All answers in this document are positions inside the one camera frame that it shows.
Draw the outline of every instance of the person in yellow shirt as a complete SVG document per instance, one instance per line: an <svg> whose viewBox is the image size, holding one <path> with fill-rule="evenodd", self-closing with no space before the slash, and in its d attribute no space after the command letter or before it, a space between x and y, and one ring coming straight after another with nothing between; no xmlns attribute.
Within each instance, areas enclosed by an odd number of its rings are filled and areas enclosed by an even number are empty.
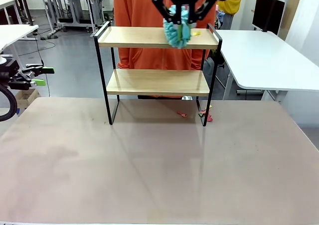
<svg viewBox="0 0 319 225"><path fill-rule="evenodd" d="M225 0L217 2L219 11L225 13L220 29L230 29L234 15L238 12L241 0Z"/></svg>

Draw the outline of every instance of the sleeve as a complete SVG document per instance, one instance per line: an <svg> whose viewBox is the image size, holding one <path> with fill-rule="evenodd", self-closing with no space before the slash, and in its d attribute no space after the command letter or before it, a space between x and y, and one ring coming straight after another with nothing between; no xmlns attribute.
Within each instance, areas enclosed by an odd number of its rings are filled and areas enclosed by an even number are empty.
<svg viewBox="0 0 319 225"><path fill-rule="evenodd" d="M212 24L214 26L215 24L215 15L216 15L216 5L212 7L212 9L209 11L205 19L197 21L196 28L206 28L207 24ZM206 50L205 59L208 57L209 50ZM203 50L202 49L192 49L191 50L191 69L192 70L200 70L201 65L201 59L203 56Z"/></svg>
<svg viewBox="0 0 319 225"><path fill-rule="evenodd" d="M132 26L132 0L114 0L114 17L117 26ZM119 48L120 68L130 68L129 55L129 48Z"/></svg>

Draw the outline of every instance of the beige table surface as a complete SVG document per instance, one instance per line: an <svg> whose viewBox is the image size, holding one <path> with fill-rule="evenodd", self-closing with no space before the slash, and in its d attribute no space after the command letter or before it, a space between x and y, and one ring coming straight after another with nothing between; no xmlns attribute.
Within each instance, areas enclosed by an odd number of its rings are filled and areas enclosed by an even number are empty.
<svg viewBox="0 0 319 225"><path fill-rule="evenodd" d="M0 139L0 221L319 223L319 154L276 102L38 98ZM176 111L188 114L182 118Z"/></svg>

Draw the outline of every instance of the person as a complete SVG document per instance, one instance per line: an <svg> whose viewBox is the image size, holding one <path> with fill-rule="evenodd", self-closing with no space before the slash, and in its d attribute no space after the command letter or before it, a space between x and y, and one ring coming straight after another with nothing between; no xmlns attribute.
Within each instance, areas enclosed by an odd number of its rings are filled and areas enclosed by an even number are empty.
<svg viewBox="0 0 319 225"><path fill-rule="evenodd" d="M172 6L170 0L163 0L167 8ZM199 0L196 8L204 0ZM114 17L116 26L163 27L163 17L153 5L152 0L114 0ZM197 28L206 28L208 23L214 25L215 6L203 21L197 22ZM172 69L200 70L203 50L199 49L151 49L119 48L121 69Z"/></svg>
<svg viewBox="0 0 319 225"><path fill-rule="evenodd" d="M238 12L241 0L225 0L219 1L217 4L219 10L223 11L223 25L220 29L230 29L233 22L234 15Z"/></svg>

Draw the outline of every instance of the turquoise cleaning sponge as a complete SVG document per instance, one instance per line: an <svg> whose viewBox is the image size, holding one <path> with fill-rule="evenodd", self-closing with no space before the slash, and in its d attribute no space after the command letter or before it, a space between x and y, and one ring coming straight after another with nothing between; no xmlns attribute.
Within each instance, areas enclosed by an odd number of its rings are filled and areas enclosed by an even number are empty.
<svg viewBox="0 0 319 225"><path fill-rule="evenodd" d="M172 14L176 13L176 6L172 5L169 8L169 11ZM190 26L188 25L188 10L186 7L181 7L181 25L174 25L173 22L167 22L163 19L165 36L168 43L178 49L182 49L186 47L187 42L189 42L191 38Z"/></svg>

